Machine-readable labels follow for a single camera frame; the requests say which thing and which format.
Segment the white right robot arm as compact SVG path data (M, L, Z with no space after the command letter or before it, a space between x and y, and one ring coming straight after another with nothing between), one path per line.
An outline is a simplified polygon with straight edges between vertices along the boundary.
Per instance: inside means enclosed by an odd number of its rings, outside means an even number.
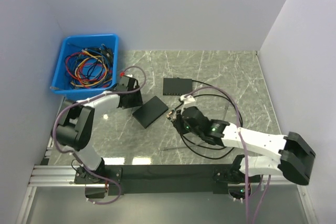
M296 132L276 135L248 130L226 121L210 120L195 106L177 110L168 119L181 135L192 133L210 145L256 153L235 158L231 176L238 182L257 175L282 175L297 185L309 184L316 154Z

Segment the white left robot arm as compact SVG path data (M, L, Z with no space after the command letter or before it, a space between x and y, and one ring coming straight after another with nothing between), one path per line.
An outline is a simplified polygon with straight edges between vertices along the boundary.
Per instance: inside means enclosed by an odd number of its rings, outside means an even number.
M56 149L75 157L80 165L79 175L87 176L94 183L109 180L103 158L90 143L93 123L108 110L142 104L139 82L132 76L122 76L119 83L94 97L65 100L51 132Z

